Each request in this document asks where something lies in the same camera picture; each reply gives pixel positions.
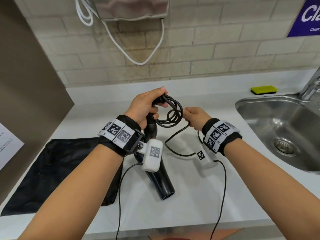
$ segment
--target tile backsplash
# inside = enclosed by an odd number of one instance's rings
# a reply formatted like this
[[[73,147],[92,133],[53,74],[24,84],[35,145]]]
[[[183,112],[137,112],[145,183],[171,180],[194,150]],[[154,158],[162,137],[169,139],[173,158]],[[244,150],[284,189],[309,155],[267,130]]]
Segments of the tile backsplash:
[[[161,47],[136,66],[102,23],[82,24],[74,0],[15,0],[66,87],[317,68],[320,36],[286,38],[304,0],[171,0]],[[143,62],[161,37],[158,19],[108,23]]]

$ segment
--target poster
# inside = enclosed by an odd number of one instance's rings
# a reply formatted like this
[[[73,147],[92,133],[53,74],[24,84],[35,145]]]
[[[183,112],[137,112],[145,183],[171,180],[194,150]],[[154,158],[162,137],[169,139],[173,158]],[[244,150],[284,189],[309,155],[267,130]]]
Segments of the poster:
[[[306,0],[288,37],[320,35],[320,0]]]
[[[23,142],[0,123],[0,170],[23,146]]]

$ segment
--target wristband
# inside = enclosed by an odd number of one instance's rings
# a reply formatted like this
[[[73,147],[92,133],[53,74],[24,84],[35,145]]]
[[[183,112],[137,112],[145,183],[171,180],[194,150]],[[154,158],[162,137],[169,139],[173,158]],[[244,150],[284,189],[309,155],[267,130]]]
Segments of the wristband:
[[[225,146],[237,138],[242,139],[240,130],[227,121],[212,118],[202,128],[205,135],[203,143],[214,153],[221,153],[223,156]]]
[[[98,133],[99,143],[110,148],[120,156],[135,153],[143,134],[139,124],[126,115],[119,115],[113,122],[109,122]]]

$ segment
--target faucet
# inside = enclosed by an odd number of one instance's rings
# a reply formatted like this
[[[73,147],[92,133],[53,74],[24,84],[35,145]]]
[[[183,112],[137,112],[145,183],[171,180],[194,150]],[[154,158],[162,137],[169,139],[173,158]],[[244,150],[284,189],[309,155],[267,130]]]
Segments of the faucet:
[[[311,97],[317,91],[320,91],[320,67],[314,73],[302,91],[298,94],[298,99],[300,99],[302,102],[309,102]]]

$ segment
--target paper sheet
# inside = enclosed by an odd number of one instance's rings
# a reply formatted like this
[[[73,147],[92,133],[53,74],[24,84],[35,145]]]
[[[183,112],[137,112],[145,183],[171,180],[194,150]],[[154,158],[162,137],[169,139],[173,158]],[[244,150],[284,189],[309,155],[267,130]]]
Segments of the paper sheet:
[[[0,170],[23,146],[23,142],[0,123]]]

